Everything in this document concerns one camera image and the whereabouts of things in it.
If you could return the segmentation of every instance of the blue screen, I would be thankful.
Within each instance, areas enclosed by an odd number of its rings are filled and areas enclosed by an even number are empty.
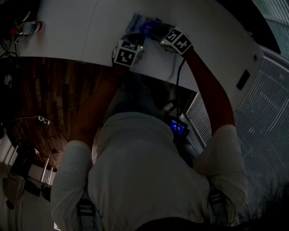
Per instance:
[[[170,127],[171,127],[171,130],[173,130],[174,132],[177,130],[177,133],[180,135],[182,135],[182,133],[185,130],[185,127],[180,124],[178,124],[178,129],[177,129],[177,122],[174,120],[172,120]]]

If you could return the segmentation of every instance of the power strip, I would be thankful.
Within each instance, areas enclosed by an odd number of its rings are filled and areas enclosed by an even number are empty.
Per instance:
[[[40,122],[43,122],[44,124],[46,124],[46,125],[49,125],[50,124],[50,120],[49,119],[46,119],[46,118],[44,118],[43,116],[38,116],[38,120],[40,121]]]

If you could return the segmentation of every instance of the sleeve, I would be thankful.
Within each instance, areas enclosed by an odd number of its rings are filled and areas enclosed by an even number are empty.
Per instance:
[[[247,175],[233,125],[225,125],[215,132],[195,160],[194,169],[225,194],[228,224],[232,224],[247,199]]]
[[[51,189],[51,215],[60,230],[76,231],[77,204],[87,187],[92,168],[91,150],[81,141],[70,141]]]

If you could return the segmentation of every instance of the black cable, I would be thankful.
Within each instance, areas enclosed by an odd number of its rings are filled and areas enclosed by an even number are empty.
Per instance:
[[[47,116],[47,118],[48,118],[51,114],[53,114],[53,113],[55,113],[55,112],[57,112],[57,111],[64,110],[64,109],[68,109],[68,108],[71,108],[71,107],[73,107],[73,106],[82,106],[82,105],[74,104],[74,105],[71,105],[71,106],[69,106],[69,107],[65,107],[65,108],[63,107],[63,108],[57,109],[57,110],[52,111],[51,113],[49,113],[48,116]]]
[[[177,71],[177,84],[176,84],[176,105],[177,105],[177,130],[176,130],[176,134],[175,134],[175,140],[176,140],[176,136],[178,134],[178,126],[179,126],[179,95],[178,95],[178,86],[179,86],[179,79],[180,79],[180,73],[181,73],[181,69],[182,66],[185,63],[185,59],[182,60],[181,65],[179,66],[179,70]]]
[[[14,43],[14,49],[15,49],[15,52],[12,52],[12,51],[9,51],[10,47],[11,47],[11,44],[12,44],[12,39],[9,39],[9,46],[6,45],[6,43],[4,42],[4,40],[2,39],[0,41],[0,46],[2,47],[2,49],[5,51],[2,55],[0,55],[0,58],[2,57],[5,57],[7,56],[7,58],[9,59],[9,61],[14,64],[16,66],[16,68],[20,68],[19,66],[19,56],[17,54],[17,49],[16,49],[16,44]],[[15,64],[14,62],[12,62],[12,58],[15,58],[16,57],[16,61],[17,63]]]
[[[58,130],[60,131],[60,133],[62,134],[62,136],[64,137],[64,139],[66,139],[66,141],[68,142],[68,139],[64,136],[64,134],[63,134],[63,132],[61,131],[61,129],[53,122],[53,120],[50,120],[50,122],[52,122],[52,123],[55,125],[55,127],[58,128]]]
[[[46,138],[49,140],[49,141],[53,141],[55,140],[55,136],[48,136],[49,135],[49,126],[47,124],[44,124],[44,127],[45,127],[45,131],[46,131]]]

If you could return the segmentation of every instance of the cable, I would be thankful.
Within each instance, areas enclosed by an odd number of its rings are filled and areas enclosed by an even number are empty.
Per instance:
[[[52,123],[55,125],[55,127],[58,128],[58,130],[60,131],[60,133],[62,134],[62,136],[64,137],[64,139],[66,139],[66,141],[68,142],[68,139],[64,136],[63,132],[62,132],[62,131],[60,130],[60,128],[54,123],[54,121],[53,121],[53,120],[50,120],[50,122],[52,122]]]
[[[51,113],[49,113],[48,116],[47,116],[47,118],[48,118],[51,114],[53,114],[53,113],[55,113],[55,112],[57,112],[57,111],[64,110],[64,109],[68,109],[68,108],[71,108],[71,107],[73,107],[73,106],[82,106],[82,105],[74,104],[74,105],[71,105],[71,106],[66,107],[66,108],[63,107],[63,108],[57,109],[57,110],[52,111]]]
[[[18,119],[15,119],[15,120],[23,120],[23,119],[31,119],[31,118],[38,118],[38,116],[23,117],[23,118],[18,118]]]
[[[179,79],[180,79],[180,73],[182,66],[185,63],[185,59],[182,60],[181,65],[179,66],[179,70],[177,71],[177,84],[176,84],[176,101],[177,101],[177,133],[178,133],[178,127],[179,127],[179,95],[178,95],[178,86],[179,86]]]
[[[46,138],[49,140],[49,141],[53,141],[55,140],[55,136],[48,136],[49,135],[49,126],[47,124],[44,124],[44,127],[45,127],[45,131],[46,131]]]
[[[19,66],[19,62],[18,62],[19,56],[18,56],[18,54],[17,54],[16,44],[14,43],[15,52],[9,51],[9,49],[10,49],[10,47],[11,47],[11,44],[12,44],[12,39],[10,38],[9,41],[10,41],[9,46],[6,45],[6,43],[4,42],[3,39],[0,41],[0,46],[1,46],[2,49],[5,51],[2,55],[0,55],[0,58],[7,56],[7,58],[9,59],[9,61],[10,61],[12,64],[14,64],[14,65],[16,66],[16,68],[21,68],[21,67]],[[16,61],[17,61],[16,64],[11,60],[12,58],[15,58],[15,57],[16,57]]]
[[[172,60],[172,72],[169,78],[166,80],[167,82],[170,81],[173,75],[175,74],[176,62],[177,62],[177,55],[175,54]]]

